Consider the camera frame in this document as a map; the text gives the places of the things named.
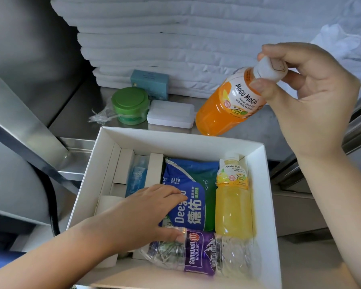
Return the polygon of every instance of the green lid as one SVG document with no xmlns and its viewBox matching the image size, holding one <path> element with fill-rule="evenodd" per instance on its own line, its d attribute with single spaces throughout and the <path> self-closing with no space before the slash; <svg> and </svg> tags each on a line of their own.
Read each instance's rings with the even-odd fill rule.
<svg viewBox="0 0 361 289">
<path fill-rule="evenodd" d="M 115 111 L 118 114 L 138 115 L 149 108 L 147 92 L 138 87 L 119 89 L 111 98 Z"/>
</svg>

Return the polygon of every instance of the teal box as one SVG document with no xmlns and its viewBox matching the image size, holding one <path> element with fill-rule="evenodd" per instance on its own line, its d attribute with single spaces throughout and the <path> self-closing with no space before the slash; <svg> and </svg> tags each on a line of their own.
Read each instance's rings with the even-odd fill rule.
<svg viewBox="0 0 361 289">
<path fill-rule="evenodd" d="M 168 100 L 167 74 L 134 70 L 131 85 L 146 90 L 150 99 Z"/>
</svg>

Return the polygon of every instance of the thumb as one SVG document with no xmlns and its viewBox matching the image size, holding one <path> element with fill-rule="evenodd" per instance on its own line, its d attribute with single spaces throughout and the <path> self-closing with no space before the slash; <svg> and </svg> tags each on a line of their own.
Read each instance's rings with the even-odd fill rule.
<svg viewBox="0 0 361 289">
<path fill-rule="evenodd" d="M 277 117 L 283 115 L 296 100 L 274 81 L 268 79 L 255 79 L 250 83 L 250 87 L 265 98 Z"/>
<path fill-rule="evenodd" d="M 171 227 L 157 227 L 156 241 L 184 242 L 184 235 L 181 231 Z"/>
</svg>

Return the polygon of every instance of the stainless steel counter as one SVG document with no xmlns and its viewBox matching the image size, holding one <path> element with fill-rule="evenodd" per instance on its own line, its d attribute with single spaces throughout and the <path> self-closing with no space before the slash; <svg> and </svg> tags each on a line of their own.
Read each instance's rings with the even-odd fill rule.
<svg viewBox="0 0 361 289">
<path fill-rule="evenodd" d="M 113 92 L 113 89 L 105 89 L 105 91 L 103 91 L 103 99 L 112 95 Z M 89 123 L 88 118 L 93 115 L 92 109 L 95 112 L 102 110 L 103 99 L 95 79 L 90 77 L 79 88 L 77 93 L 53 122 L 50 131 L 57 137 L 95 140 L 101 125 L 94 122 Z M 170 95 L 169 100 L 193 104 L 195 106 L 195 111 L 198 111 L 206 101 L 201 98 L 178 95 Z M 200 134 L 195 125 L 192 129 L 182 129 L 151 125 L 145 121 L 136 126 L 128 126 L 120 123 L 117 119 L 114 119 L 106 123 L 106 126 Z M 222 136 L 262 142 L 265 144 L 267 156 L 270 160 L 281 161 L 292 154 L 292 151 L 281 133 L 277 118 L 269 106 L 265 106 L 248 120 L 234 127 Z"/>
</svg>

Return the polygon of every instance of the white bottle cap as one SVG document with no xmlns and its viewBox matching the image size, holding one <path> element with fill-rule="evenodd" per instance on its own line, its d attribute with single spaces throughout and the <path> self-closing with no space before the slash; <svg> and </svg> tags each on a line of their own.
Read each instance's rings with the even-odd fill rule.
<svg viewBox="0 0 361 289">
<path fill-rule="evenodd" d="M 239 154 L 234 152 L 227 152 L 225 154 L 225 160 L 236 160 L 239 161 Z"/>
<path fill-rule="evenodd" d="M 288 66 L 284 60 L 265 56 L 254 66 L 253 73 L 255 78 L 278 82 L 288 73 Z"/>
</svg>

